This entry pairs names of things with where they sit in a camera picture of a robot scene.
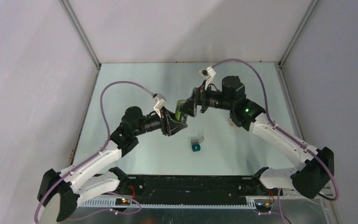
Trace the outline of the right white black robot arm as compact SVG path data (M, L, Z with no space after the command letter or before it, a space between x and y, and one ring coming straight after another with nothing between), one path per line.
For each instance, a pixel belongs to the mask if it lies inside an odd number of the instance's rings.
M313 199L334 176L334 153L328 148L319 149L287 133L278 124L268 120L266 110L247 98L245 86L238 76L222 80L221 90L212 90L203 84L193 92L178 110L195 117L197 107L204 113L209 107L228 110L237 127L259 136L292 164L293 168L261 168L252 183L253 191L264 195L270 189L294 189L302 196Z

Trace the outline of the clear pill bottle gold lid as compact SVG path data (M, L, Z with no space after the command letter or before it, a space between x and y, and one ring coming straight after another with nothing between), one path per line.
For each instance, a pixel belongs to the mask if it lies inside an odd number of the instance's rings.
M237 127L237 125L233 122L232 119L229 119L229 125L230 125L231 127Z

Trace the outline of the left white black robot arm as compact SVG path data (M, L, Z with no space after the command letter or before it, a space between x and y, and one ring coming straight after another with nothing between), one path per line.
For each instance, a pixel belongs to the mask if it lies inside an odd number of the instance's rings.
M34 214L37 224L56 224L68 219L83 202L103 193L124 194L129 188L125 173L114 168L103 175L97 172L122 159L139 143L138 136L160 130L172 136L187 128L187 114L164 106L144 115L137 106L126 109L115 131L90 157L60 171L49 169L42 177L37 195L39 204Z

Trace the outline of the green lidded black jar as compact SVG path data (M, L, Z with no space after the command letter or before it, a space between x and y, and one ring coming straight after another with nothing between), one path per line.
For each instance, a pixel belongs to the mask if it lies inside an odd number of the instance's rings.
M186 123L187 121L187 114L182 113L180 111L181 105L185 103L185 100L178 100L176 103L176 110L175 110L175 119L179 122Z

